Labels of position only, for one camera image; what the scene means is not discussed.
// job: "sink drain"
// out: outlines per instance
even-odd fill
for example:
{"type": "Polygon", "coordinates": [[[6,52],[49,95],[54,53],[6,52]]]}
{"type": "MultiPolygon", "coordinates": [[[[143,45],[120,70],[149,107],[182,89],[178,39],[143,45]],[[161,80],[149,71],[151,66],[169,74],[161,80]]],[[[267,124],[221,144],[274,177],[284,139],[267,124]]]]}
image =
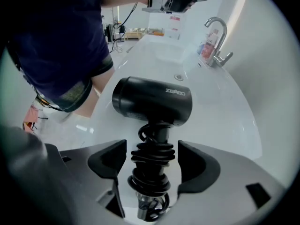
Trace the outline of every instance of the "sink drain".
{"type": "Polygon", "coordinates": [[[178,80],[178,81],[182,81],[182,80],[183,80],[183,76],[180,75],[180,74],[176,74],[174,77],[175,77],[175,79],[178,80]]]}

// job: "white wall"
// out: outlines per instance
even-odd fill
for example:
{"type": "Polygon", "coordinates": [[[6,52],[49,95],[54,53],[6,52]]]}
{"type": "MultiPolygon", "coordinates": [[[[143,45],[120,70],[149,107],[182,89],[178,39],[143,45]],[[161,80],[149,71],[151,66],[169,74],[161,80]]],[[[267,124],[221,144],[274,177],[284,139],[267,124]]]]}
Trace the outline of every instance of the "white wall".
{"type": "MultiPolygon", "coordinates": [[[[120,21],[124,22],[127,16],[129,15],[134,3],[127,4],[123,6],[119,6],[119,13],[120,13],[120,21]]],[[[147,28],[149,23],[149,16],[150,13],[142,11],[142,8],[146,8],[147,5],[138,3],[136,9],[128,18],[127,22],[125,23],[125,27],[127,28],[147,28]]]]}
{"type": "Polygon", "coordinates": [[[271,0],[245,0],[221,55],[258,125],[262,157],[256,163],[288,187],[300,162],[300,49],[271,0]]]}
{"type": "Polygon", "coordinates": [[[22,128],[35,97],[35,91],[17,70],[5,49],[0,59],[0,124],[22,128]]]}
{"type": "Polygon", "coordinates": [[[204,23],[207,19],[218,14],[222,0],[207,0],[197,2],[186,12],[186,21],[180,40],[185,44],[197,47],[205,39],[205,34],[210,32],[204,23]]]}
{"type": "MultiPolygon", "coordinates": [[[[228,26],[228,20],[232,15],[232,11],[234,10],[234,7],[237,4],[237,0],[222,0],[221,5],[219,7],[218,13],[217,13],[217,17],[222,18],[225,23],[227,23],[227,33],[230,33],[231,28],[229,28],[228,26]]],[[[222,25],[219,22],[214,22],[211,26],[210,26],[210,31],[213,31],[214,29],[218,29],[218,35],[219,37],[221,36],[222,33],[222,25]]]]}
{"type": "MultiPolygon", "coordinates": [[[[131,9],[133,8],[134,3],[119,6],[119,14],[120,14],[120,21],[124,22],[127,16],[129,15],[131,9]]],[[[150,13],[142,11],[142,8],[146,8],[147,5],[142,3],[138,3],[135,11],[131,14],[128,18],[127,22],[125,23],[126,28],[147,28],[149,24],[149,17],[150,13]]],[[[112,9],[114,12],[114,17],[118,17],[118,10],[117,7],[114,8],[102,8],[101,15],[105,17],[104,23],[111,24],[113,23],[113,14],[112,9]]]]}
{"type": "Polygon", "coordinates": [[[185,20],[186,20],[185,13],[184,14],[150,13],[148,27],[152,29],[164,29],[164,30],[178,29],[178,31],[181,32],[184,29],[185,20]],[[178,20],[171,19],[172,17],[177,17],[180,20],[178,21],[178,20]]]}

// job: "person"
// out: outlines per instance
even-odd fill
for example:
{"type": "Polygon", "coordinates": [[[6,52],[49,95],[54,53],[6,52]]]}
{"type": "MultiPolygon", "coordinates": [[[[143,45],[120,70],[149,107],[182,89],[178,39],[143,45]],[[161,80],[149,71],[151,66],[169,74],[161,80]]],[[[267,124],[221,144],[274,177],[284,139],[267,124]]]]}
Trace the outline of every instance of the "person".
{"type": "Polygon", "coordinates": [[[101,8],[148,0],[16,0],[9,39],[28,81],[65,112],[90,117],[114,73],[101,8]]]}

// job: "bottle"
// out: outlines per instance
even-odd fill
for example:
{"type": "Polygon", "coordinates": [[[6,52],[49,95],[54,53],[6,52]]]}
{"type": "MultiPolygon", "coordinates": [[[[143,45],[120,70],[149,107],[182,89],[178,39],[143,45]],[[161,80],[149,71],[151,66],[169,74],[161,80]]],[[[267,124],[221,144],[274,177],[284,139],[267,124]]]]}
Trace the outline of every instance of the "bottle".
{"type": "Polygon", "coordinates": [[[210,58],[211,53],[214,51],[215,45],[218,40],[218,30],[214,29],[213,33],[211,33],[207,40],[206,43],[201,51],[201,56],[202,58],[207,61],[208,58],[210,58]]]}
{"type": "Polygon", "coordinates": [[[209,34],[206,34],[205,39],[201,41],[200,45],[198,46],[197,53],[200,55],[202,52],[202,49],[204,48],[204,45],[206,43],[207,38],[209,37],[209,34]]]}

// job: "faucet handle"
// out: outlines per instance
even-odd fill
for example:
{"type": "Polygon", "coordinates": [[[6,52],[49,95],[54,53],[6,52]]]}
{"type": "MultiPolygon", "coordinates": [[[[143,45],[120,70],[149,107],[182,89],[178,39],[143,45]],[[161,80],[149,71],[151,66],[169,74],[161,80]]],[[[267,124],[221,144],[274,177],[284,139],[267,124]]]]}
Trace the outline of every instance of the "faucet handle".
{"type": "Polygon", "coordinates": [[[233,52],[228,53],[228,55],[223,59],[219,56],[215,56],[217,64],[222,67],[225,65],[225,63],[233,56],[233,52]]]}

